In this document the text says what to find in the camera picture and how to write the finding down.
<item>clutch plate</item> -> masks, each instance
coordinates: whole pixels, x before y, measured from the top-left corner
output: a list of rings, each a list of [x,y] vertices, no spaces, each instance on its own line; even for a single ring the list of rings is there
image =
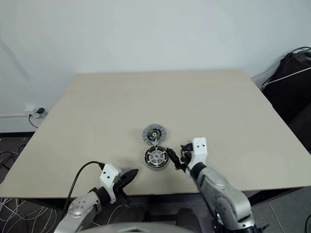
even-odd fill
[[[142,139],[149,146],[157,146],[166,138],[166,131],[162,125],[148,125],[142,132]]]

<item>beige tabletop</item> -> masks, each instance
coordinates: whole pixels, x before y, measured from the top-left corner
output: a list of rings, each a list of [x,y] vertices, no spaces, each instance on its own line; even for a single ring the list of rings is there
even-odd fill
[[[3,197],[66,197],[86,162],[138,168],[130,195],[194,193],[173,163],[145,165],[149,124],[179,151],[206,137],[207,163],[241,190],[311,185],[311,156],[245,73],[237,70],[81,74],[50,111],[0,186]],[[100,169],[81,173],[73,196],[99,185]]]

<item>wall socket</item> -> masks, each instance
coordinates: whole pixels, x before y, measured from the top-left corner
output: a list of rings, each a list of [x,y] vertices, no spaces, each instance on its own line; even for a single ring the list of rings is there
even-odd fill
[[[37,113],[39,108],[44,108],[44,112],[39,114]],[[45,106],[40,106],[40,107],[27,107],[24,112],[29,115],[31,114],[33,118],[45,118],[49,114],[49,110]]]

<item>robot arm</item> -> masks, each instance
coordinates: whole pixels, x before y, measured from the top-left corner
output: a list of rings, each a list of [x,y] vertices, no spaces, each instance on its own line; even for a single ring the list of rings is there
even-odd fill
[[[181,148],[183,164],[173,150],[167,149],[168,155],[177,169],[182,169],[195,181],[211,214],[217,220],[216,232],[257,232],[247,197],[206,165],[206,139],[195,138]]]
[[[137,173],[138,169],[132,169],[121,175],[120,169],[112,164],[106,164],[100,175],[101,187],[93,188],[86,195],[73,200],[55,233],[73,233],[87,229],[104,204],[108,202],[113,204],[116,201],[116,195],[121,195],[128,201],[129,198],[123,188],[136,177]]]

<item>white wall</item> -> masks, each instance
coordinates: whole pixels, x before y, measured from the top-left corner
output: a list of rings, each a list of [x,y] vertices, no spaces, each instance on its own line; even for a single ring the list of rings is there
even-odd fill
[[[310,0],[0,0],[0,115],[51,108],[78,72],[254,76],[310,45],[310,9]],[[32,130],[27,118],[0,118],[0,132]]]

